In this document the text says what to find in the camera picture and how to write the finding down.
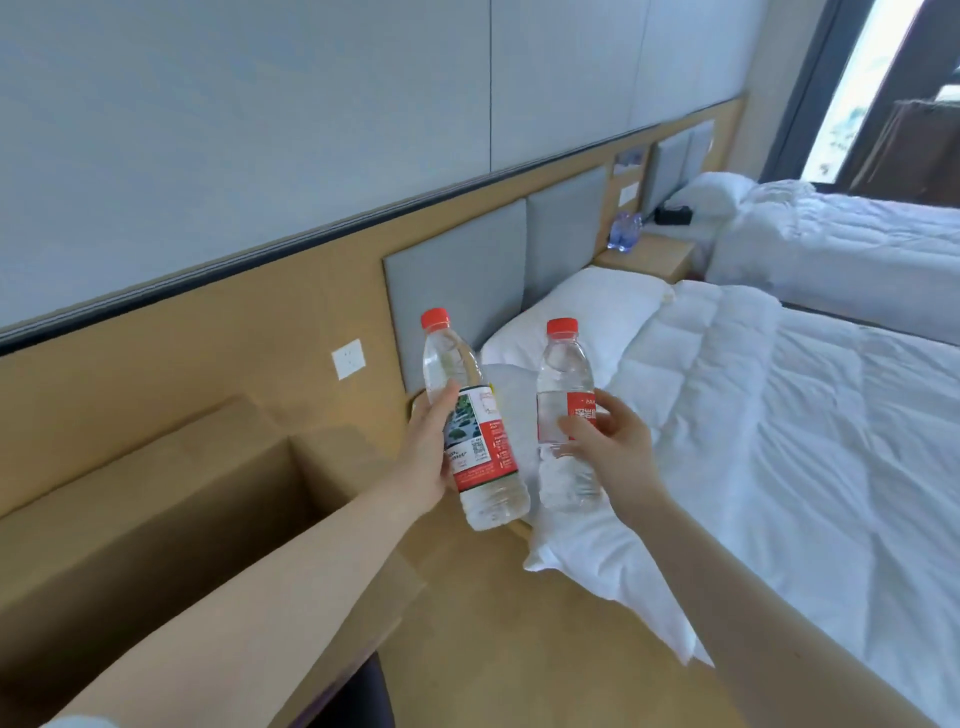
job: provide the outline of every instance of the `black pants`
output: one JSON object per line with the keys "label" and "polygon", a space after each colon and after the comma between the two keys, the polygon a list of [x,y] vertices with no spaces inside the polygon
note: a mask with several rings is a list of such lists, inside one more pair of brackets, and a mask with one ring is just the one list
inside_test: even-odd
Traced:
{"label": "black pants", "polygon": [[376,653],[327,703],[310,728],[395,728],[387,683]]}

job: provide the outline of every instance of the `wooden wall panel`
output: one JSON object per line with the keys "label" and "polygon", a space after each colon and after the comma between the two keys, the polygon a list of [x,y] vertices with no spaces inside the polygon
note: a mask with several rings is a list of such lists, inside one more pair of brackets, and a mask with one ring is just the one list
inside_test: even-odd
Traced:
{"label": "wooden wall panel", "polygon": [[[631,134],[374,228],[0,358],[0,515],[224,400],[281,425],[354,424],[386,452],[402,438],[382,258],[705,119],[722,169],[742,98]],[[330,353],[359,337],[367,366],[338,381]]]}

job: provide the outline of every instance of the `bedside table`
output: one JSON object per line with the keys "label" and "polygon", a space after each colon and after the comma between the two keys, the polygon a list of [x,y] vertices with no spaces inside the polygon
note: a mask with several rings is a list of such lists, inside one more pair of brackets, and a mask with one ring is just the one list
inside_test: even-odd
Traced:
{"label": "bedside table", "polygon": [[593,265],[655,276],[673,284],[690,272],[693,243],[661,235],[642,235],[629,253],[607,250],[593,259]]}

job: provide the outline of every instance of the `wall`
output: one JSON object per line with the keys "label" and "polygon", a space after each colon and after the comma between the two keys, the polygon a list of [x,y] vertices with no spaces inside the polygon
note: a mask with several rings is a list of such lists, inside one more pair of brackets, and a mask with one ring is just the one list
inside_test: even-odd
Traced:
{"label": "wall", "polygon": [[0,19],[0,328],[490,168],[487,0]]}
{"label": "wall", "polygon": [[828,0],[770,0],[753,63],[749,97],[729,168],[759,179]]}
{"label": "wall", "polygon": [[767,0],[11,0],[0,329],[739,93]]}
{"label": "wall", "polygon": [[[385,255],[708,118],[722,169],[742,100],[544,164],[437,205],[0,357],[0,515],[245,395],[283,426],[356,424],[392,453],[407,397]],[[367,365],[338,380],[330,353]]]}

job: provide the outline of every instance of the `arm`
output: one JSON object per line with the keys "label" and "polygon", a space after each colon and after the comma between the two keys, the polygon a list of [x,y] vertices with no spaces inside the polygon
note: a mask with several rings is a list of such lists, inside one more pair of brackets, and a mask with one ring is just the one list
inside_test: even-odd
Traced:
{"label": "arm", "polygon": [[751,725],[932,726],[912,704],[784,602],[660,482],[650,431],[601,390],[597,428],[561,418],[567,450],[594,468],[643,541]]}
{"label": "arm", "polygon": [[448,386],[432,407],[418,401],[383,481],[160,627],[61,715],[121,728],[266,725],[443,495],[443,427],[457,393]]}

